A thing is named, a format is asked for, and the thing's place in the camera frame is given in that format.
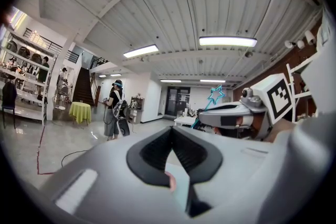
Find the ceiling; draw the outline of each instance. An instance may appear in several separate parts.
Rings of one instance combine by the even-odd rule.
[[[77,33],[76,42],[126,72],[163,79],[225,79],[233,88],[286,53],[321,10],[305,0],[38,0],[41,17]],[[200,36],[244,36],[246,48],[201,47]],[[129,50],[156,44],[159,53],[126,59]]]

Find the white desk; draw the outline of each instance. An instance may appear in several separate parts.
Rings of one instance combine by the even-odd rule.
[[[196,118],[192,118],[192,117],[178,117],[177,119],[174,120],[175,125],[177,125],[178,123],[180,125],[182,124],[186,124],[186,125],[193,125],[195,123]]]

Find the white shelving unit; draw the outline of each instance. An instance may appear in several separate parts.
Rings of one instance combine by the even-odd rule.
[[[296,118],[296,104],[298,103],[299,99],[301,98],[305,98],[306,100],[308,100],[309,98],[311,98],[311,93],[310,91],[307,92],[302,92],[302,93],[295,93],[295,88],[294,88],[294,77],[293,74],[301,74],[305,68],[310,64],[311,61],[313,61],[314,59],[316,59],[316,57],[318,56],[318,52],[315,53],[314,55],[312,55],[311,57],[309,57],[308,59],[306,59],[305,61],[303,61],[301,64],[297,65],[294,68],[290,68],[289,64],[286,64],[287,67],[287,71],[288,71],[288,75],[289,75],[289,84],[290,84],[290,88],[292,91],[292,104],[293,104],[293,112],[292,112],[292,122],[295,122],[295,118]]]
[[[22,61],[28,62],[35,67],[39,67],[41,69],[44,69],[44,70],[48,71],[46,81],[44,83],[41,83],[41,82],[38,82],[37,80],[33,80],[31,78],[28,79],[28,78],[26,78],[25,75],[19,74],[17,72],[10,71],[9,69],[6,69],[5,67],[0,66],[0,72],[4,72],[4,73],[9,74],[13,77],[16,77],[16,78],[19,78],[21,80],[24,80],[24,81],[27,81],[27,82],[30,82],[30,83],[33,83],[35,85],[43,87],[43,92],[41,93],[41,95],[43,96],[42,100],[38,100],[37,95],[35,95],[35,94],[31,94],[31,93],[25,92],[23,90],[16,89],[17,96],[20,99],[23,98],[25,100],[35,102],[35,103],[40,104],[42,106],[41,107],[36,106],[36,107],[34,107],[35,109],[30,109],[30,108],[23,107],[23,106],[20,106],[20,105],[16,104],[15,105],[15,115],[22,116],[22,117],[25,117],[25,118],[34,119],[34,120],[40,120],[40,121],[42,121],[42,125],[44,125],[44,119],[46,117],[46,110],[47,110],[47,107],[46,107],[47,104],[44,102],[44,98],[47,96],[47,92],[48,92],[48,88],[49,88],[49,82],[50,82],[50,76],[51,76],[51,72],[52,72],[53,67],[54,67],[54,63],[55,63],[56,58],[57,58],[57,54],[54,54],[51,50],[48,50],[46,48],[41,47],[40,45],[37,45],[37,44],[31,42],[29,39],[27,39],[25,37],[20,37],[17,33],[13,32],[12,30],[7,30],[7,33],[6,33],[5,37],[7,37],[7,38],[4,38],[4,40],[6,40],[6,41],[3,42],[3,47],[2,47],[2,52],[1,52],[2,60],[5,59],[6,54],[10,54],[10,55],[13,55],[14,57],[16,57],[17,59],[21,59]],[[20,56],[17,53],[6,49],[4,46],[6,46],[7,42],[10,41],[10,40],[14,40],[20,46],[28,47],[28,49],[29,49],[29,47],[31,47],[31,48],[33,48],[37,51],[40,51],[44,55],[48,55],[50,58],[52,58],[52,59],[50,59],[51,61],[48,62],[48,63],[50,63],[50,67],[47,68],[45,66],[42,66],[42,65],[40,65],[40,64],[38,64],[34,61],[31,61],[30,59],[26,59],[25,57]],[[3,81],[0,81],[0,89],[1,90],[4,87],[4,85],[5,85],[5,83]]]

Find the door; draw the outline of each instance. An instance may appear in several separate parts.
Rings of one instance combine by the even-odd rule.
[[[170,116],[182,116],[190,98],[189,87],[168,87],[165,114]]]

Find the yellow tablecloth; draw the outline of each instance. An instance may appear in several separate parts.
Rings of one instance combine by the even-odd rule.
[[[77,123],[81,123],[83,119],[91,122],[91,106],[89,104],[72,102],[69,115],[75,116]]]

